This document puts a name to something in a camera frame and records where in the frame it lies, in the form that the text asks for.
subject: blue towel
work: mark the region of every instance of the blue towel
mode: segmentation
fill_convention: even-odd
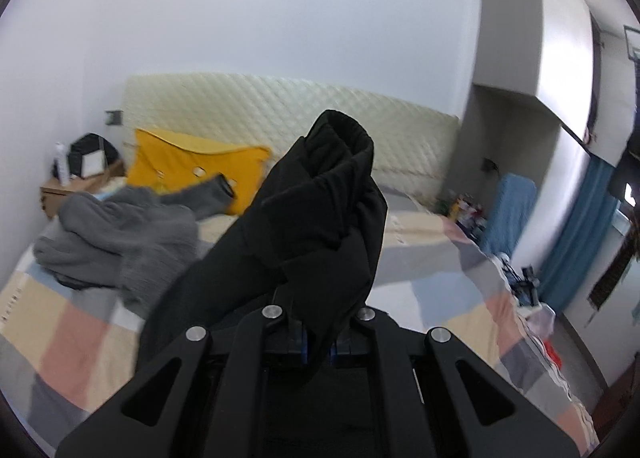
[[[513,254],[522,230],[536,203],[538,190],[529,178],[507,173],[498,183],[480,250],[492,255]]]

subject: silver screw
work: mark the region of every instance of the silver screw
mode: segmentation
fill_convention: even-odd
[[[277,319],[282,315],[282,307],[278,305],[267,305],[262,309],[262,315],[267,319]]]
[[[362,307],[358,310],[356,316],[361,321],[371,321],[376,316],[376,312],[369,307]]]
[[[438,326],[431,330],[431,338],[438,343],[446,343],[451,339],[451,332],[442,326]]]
[[[190,341],[202,341],[207,335],[207,331],[202,326],[192,326],[187,330],[187,339]]]

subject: red object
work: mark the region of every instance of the red object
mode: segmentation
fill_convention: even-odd
[[[549,358],[556,363],[556,366],[558,367],[559,370],[562,369],[562,359],[560,358],[560,356],[556,353],[556,350],[554,350],[554,347],[551,344],[551,341],[546,340],[545,342],[543,342],[543,344],[545,345],[545,350],[546,353],[549,355]]]

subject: gray sweater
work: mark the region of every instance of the gray sweater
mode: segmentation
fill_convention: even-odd
[[[100,201],[67,199],[33,246],[36,261],[74,289],[113,287],[146,318],[197,258],[197,220],[223,213],[233,192],[222,175],[174,194],[124,187]]]

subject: gray floor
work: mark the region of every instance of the gray floor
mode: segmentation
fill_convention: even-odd
[[[593,412],[602,396],[602,388],[574,340],[557,320],[551,344],[562,359],[562,375],[569,383],[573,395],[582,401],[587,411]]]

